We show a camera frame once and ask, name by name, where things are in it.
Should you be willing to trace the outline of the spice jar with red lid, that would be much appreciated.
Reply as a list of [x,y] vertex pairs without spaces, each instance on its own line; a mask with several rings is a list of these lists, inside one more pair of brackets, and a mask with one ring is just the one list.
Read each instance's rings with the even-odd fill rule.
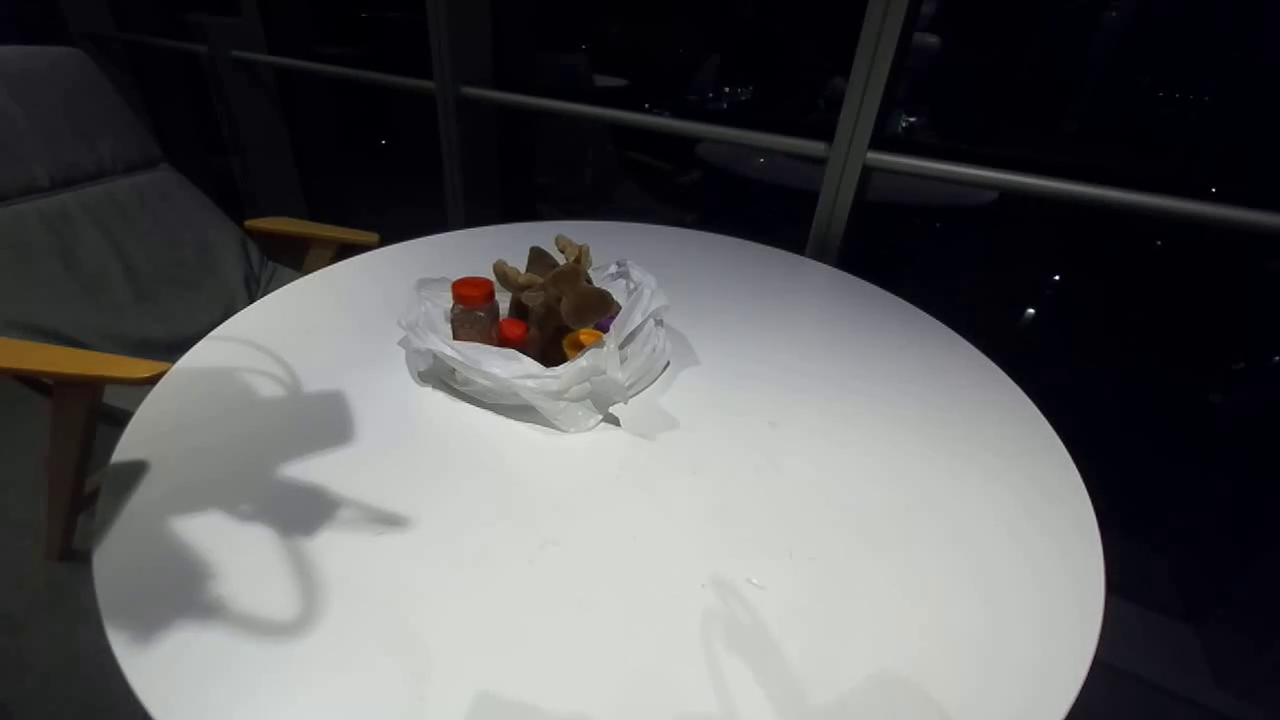
[[494,283],[489,276],[461,276],[453,283],[453,338],[491,346],[501,324]]

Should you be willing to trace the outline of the grey window post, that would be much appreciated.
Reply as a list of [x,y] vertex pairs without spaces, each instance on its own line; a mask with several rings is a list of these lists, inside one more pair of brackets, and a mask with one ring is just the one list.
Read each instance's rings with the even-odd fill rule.
[[909,0],[867,0],[805,254],[834,259],[897,66]]

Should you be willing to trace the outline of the red play dough tub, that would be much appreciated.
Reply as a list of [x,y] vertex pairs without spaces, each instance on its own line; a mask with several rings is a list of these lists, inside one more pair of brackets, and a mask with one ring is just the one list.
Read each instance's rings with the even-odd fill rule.
[[520,349],[520,353],[524,353],[524,349],[527,349],[527,338],[531,338],[531,334],[527,334],[527,320],[506,317],[506,320],[494,324],[494,340],[501,340],[503,349]]

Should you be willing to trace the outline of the yellow play dough tub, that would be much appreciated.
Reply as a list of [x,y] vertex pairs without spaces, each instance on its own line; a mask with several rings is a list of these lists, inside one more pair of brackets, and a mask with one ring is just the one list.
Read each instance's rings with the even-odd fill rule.
[[574,356],[598,349],[603,338],[606,338],[606,334],[598,334],[598,327],[570,327],[570,334],[559,340],[563,359],[574,359]]

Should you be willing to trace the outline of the metal window railing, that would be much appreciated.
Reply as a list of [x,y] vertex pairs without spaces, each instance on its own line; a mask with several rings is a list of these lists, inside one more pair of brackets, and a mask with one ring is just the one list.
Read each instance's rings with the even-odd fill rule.
[[446,200],[453,224],[467,218],[461,102],[472,102],[491,110],[537,111],[537,117],[594,122],[594,123],[616,123],[616,130],[635,130],[654,135],[721,141],[750,151],[815,162],[823,176],[821,176],[810,233],[823,233],[823,230],[839,233],[853,220],[853,200],[865,174],[897,174],[916,180],[991,187],[991,194],[1039,195],[1039,200],[1062,200],[1062,206],[1086,206],[1086,208],[1110,208],[1110,214],[1177,218],[1192,224],[1280,233],[1280,214],[1263,214],[1263,208],[1234,208],[1234,206],[1183,200],[1183,195],[1082,186],[1082,180],[1060,180],[1060,176],[1031,176],[1031,174],[958,163],[958,162],[879,151],[867,145],[872,123],[859,117],[859,110],[848,110],[839,117],[833,141],[801,141],[801,135],[774,135],[774,133],[750,133],[750,130],[704,123],[704,122],[642,117],[642,111],[624,111],[603,104],[503,93],[503,90],[461,85],[461,80],[437,85],[425,78],[397,78],[397,73],[373,73],[373,68],[325,66],[325,62],[300,62],[300,55],[271,55],[252,48],[140,38],[140,33],[121,33],[121,46],[211,55],[215,66],[255,66],[271,73],[304,73],[325,80],[351,80],[351,85],[431,95],[441,117],[443,200]]

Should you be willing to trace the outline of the white plastic bag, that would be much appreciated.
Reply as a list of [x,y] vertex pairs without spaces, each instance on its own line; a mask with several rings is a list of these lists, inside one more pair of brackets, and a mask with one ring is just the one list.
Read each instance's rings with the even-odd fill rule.
[[456,340],[446,282],[419,276],[400,317],[403,364],[414,382],[489,411],[587,433],[670,367],[668,295],[654,276],[630,259],[606,259],[590,282],[621,302],[621,317],[594,349],[543,367],[513,349]]

